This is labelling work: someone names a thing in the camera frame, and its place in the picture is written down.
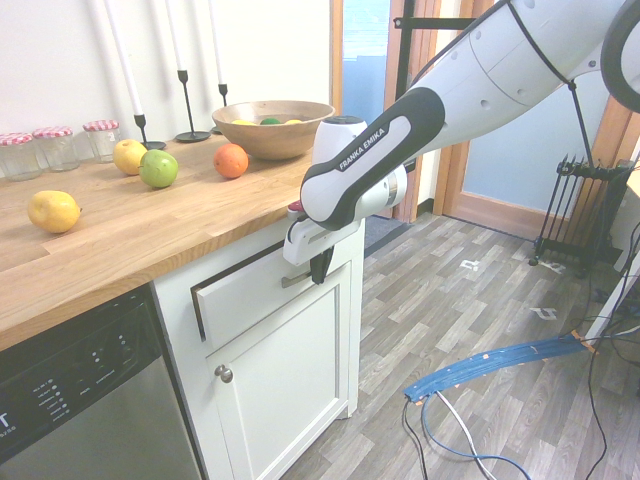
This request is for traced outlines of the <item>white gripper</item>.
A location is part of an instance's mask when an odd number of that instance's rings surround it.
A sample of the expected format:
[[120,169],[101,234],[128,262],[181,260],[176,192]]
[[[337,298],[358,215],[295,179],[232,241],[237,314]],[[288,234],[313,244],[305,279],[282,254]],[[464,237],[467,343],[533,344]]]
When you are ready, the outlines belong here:
[[311,279],[321,285],[327,276],[334,253],[334,245],[354,234],[361,225],[355,221],[339,230],[327,230],[304,219],[294,222],[284,240],[283,257],[294,266],[300,266],[310,260]]

